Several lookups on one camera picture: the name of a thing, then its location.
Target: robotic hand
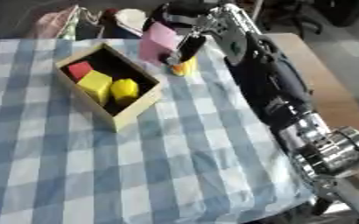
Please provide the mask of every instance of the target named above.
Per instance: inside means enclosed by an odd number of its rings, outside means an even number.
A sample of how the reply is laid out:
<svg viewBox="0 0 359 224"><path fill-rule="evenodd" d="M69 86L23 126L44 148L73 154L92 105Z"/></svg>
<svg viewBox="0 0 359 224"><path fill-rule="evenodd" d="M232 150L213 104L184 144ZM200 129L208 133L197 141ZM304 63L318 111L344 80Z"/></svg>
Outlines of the robotic hand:
<svg viewBox="0 0 359 224"><path fill-rule="evenodd" d="M309 188L322 198L342 200L359 213L359 131L329 129L298 71L245 11L230 3L215 7L166 3L151 14L144 30L155 21L191 28L177 51L161 55L168 65L189 60L205 43L205 34L211 34L249 105Z"/></svg>

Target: pink cube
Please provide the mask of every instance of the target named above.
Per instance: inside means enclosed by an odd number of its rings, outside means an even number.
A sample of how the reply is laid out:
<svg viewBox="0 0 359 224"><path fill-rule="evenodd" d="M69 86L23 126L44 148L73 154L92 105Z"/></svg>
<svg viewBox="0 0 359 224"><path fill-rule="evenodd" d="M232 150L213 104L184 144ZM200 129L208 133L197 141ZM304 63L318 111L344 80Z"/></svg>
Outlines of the pink cube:
<svg viewBox="0 0 359 224"><path fill-rule="evenodd" d="M158 57L162 53L170 54L176 47L176 33L174 30L162 25L154 23L150 29L143 33L140 41L138 57L141 60L151 62L159 66Z"/></svg>
<svg viewBox="0 0 359 224"><path fill-rule="evenodd" d="M74 77L74 81L78 82L86 74L88 74L92 69L87 61L82 61L76 64L73 64L68 67L69 72Z"/></svg>

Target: chair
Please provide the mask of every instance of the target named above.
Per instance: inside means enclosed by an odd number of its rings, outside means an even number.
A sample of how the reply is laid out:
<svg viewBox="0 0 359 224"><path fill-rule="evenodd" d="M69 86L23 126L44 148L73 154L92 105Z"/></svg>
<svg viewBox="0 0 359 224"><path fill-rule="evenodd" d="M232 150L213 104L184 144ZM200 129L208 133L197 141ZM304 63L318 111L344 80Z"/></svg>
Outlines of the chair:
<svg viewBox="0 0 359 224"><path fill-rule="evenodd" d="M304 23L313 25L315 33L321 34L322 24L302 14L304 5L309 3L309 0L278 0L271 7L272 13L263 22L265 29L269 31L273 24L289 20L297 27L302 39L305 37Z"/></svg>

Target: yellow block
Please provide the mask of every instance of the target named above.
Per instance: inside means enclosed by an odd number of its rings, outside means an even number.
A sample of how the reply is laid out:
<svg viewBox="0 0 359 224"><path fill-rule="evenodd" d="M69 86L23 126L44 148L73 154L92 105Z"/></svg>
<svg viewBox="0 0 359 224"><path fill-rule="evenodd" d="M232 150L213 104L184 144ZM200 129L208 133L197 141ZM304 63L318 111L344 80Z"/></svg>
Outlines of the yellow block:
<svg viewBox="0 0 359 224"><path fill-rule="evenodd" d="M78 83L99 105L104 106L109 99L112 79L95 70L87 73Z"/></svg>
<svg viewBox="0 0 359 224"><path fill-rule="evenodd" d="M121 105L128 105L138 97L138 85L132 79L116 80L111 86L111 93L116 102Z"/></svg>
<svg viewBox="0 0 359 224"><path fill-rule="evenodd" d="M196 70L197 59L194 56L181 64L172 66L172 72L178 76L193 74Z"/></svg>

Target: blue checkered tablecloth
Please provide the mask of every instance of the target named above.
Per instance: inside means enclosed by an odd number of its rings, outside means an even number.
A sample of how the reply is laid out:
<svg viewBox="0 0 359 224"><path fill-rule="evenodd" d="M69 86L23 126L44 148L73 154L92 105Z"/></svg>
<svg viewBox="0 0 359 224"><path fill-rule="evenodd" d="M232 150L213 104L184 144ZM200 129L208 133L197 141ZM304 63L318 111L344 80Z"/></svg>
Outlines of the blue checkered tablecloth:
<svg viewBox="0 0 359 224"><path fill-rule="evenodd" d="M136 40L107 40L163 83L114 134L53 67L99 41L0 40L1 224L237 223L309 197L215 43L176 77L138 61Z"/></svg>

